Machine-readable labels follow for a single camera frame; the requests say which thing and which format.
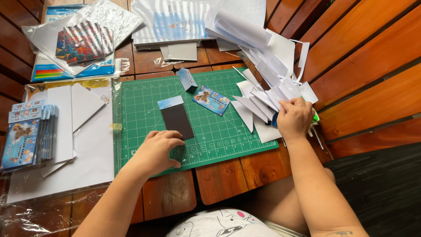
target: tattoo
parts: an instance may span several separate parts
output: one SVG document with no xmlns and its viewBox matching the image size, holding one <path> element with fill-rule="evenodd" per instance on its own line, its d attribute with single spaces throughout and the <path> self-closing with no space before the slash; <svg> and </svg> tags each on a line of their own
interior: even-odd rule
<svg viewBox="0 0 421 237">
<path fill-rule="evenodd" d="M 338 232 L 327 234 L 325 236 L 329 236 L 332 234 L 334 234 L 335 237 L 349 237 L 349 234 L 352 234 L 352 231 L 338 231 Z"/>
</svg>

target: forearm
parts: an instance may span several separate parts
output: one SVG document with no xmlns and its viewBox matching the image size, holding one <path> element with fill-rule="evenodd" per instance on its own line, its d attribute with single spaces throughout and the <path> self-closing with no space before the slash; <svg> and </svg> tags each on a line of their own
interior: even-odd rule
<svg viewBox="0 0 421 237">
<path fill-rule="evenodd" d="M 143 184 L 149 178 L 124 166 L 107 191 L 84 219 L 74 237 L 125 236 Z"/>
<path fill-rule="evenodd" d="M 307 140 L 289 142 L 287 147 L 298 201 L 312 235 L 325 231 L 347 231 L 342 229 L 344 227 L 361 227 L 310 143 Z"/>
</svg>

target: green cutting mat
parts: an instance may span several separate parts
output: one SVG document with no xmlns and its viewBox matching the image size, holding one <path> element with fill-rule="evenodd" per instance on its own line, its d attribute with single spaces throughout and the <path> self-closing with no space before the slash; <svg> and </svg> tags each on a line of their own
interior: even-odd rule
<svg viewBox="0 0 421 237">
<path fill-rule="evenodd" d="M 205 85 L 231 100 L 232 95 L 241 96 L 236 83 L 244 79 L 234 69 L 196 73 L 193 77 L 198 86 Z M 179 95 L 183 97 L 195 137 L 170 151 L 170 158 L 179 160 L 181 168 L 171 168 L 160 175 L 279 147 L 277 141 L 262 144 L 256 130 L 250 133 L 232 105 L 219 116 L 192 101 L 195 93 L 197 89 L 185 92 L 177 76 L 121 83 L 121 107 L 115 113 L 121 114 L 117 122 L 121 122 L 123 129 L 115 137 L 115 175 L 150 131 L 165 130 L 157 102 Z"/>
</svg>

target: hand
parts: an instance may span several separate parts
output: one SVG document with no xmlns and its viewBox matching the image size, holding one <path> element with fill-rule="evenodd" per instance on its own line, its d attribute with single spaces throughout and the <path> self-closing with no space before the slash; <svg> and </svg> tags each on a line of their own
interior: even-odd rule
<svg viewBox="0 0 421 237">
<path fill-rule="evenodd" d="M 311 102 L 304 102 L 301 97 L 293 98 L 289 102 L 280 100 L 278 129 L 285 142 L 307 139 L 307 132 L 312 123 L 314 113 Z"/>
<path fill-rule="evenodd" d="M 182 135 L 178 131 L 152 131 L 134 156 L 123 167 L 139 173 L 143 170 L 147 175 L 154 176 L 170 167 L 180 168 L 177 160 L 169 159 L 170 150 L 178 145 L 184 145 Z"/>
</svg>

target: wooden table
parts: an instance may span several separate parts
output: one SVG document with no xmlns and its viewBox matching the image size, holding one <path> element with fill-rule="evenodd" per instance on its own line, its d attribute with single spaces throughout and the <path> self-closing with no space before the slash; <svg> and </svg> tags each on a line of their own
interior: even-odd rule
<svg viewBox="0 0 421 237">
<path fill-rule="evenodd" d="M 124 9 L 130 7 L 130 0 L 112 1 Z M 63 5 L 83 3 L 83 0 L 50 0 L 45 3 Z M 269 20 L 277 3 L 278 0 L 267 0 L 266 21 Z M 136 52 L 131 38 L 128 38 L 116 50 L 116 57 L 129 60 L 129 71 L 121 79 L 131 81 L 172 76 L 182 67 L 189 68 L 192 73 L 230 69 L 232 66 L 245 67 L 236 52 L 219 52 L 215 41 L 203 41 L 202 46 L 197 49 L 197 62 L 162 67 L 156 66 L 153 61 L 162 57 L 160 51 Z M 309 137 L 309 141 L 322 163 L 332 159 L 324 143 L 325 149 L 322 150 L 315 136 Z M 191 170 L 185 170 L 149 179 L 143 186 L 131 223 L 191 211 L 196 207 L 197 200 L 210 205 L 291 175 L 287 148 L 282 140 L 278 142 L 280 147 L 277 149 L 195 168 L 196 177 L 193 176 Z M 200 197 L 196 197 L 195 180 Z M 24 213 L 31 207 L 34 211 L 43 213 L 38 218 L 32 218 L 33 224 L 40 225 L 51 232 L 61 230 L 49 234 L 49 237 L 67 237 L 69 232 L 72 234 L 76 230 L 72 226 L 77 226 L 83 221 L 106 189 L 107 184 L 103 184 L 95 189 L 69 195 L 58 194 L 54 197 L 39 198 L 23 205 L 9 207 L 3 210 L 3 213 L 16 216 L 17 213 Z M 2 235 L 27 236 L 30 234 L 18 225 L 18 223 L 10 224 L 3 229 Z"/>
</svg>

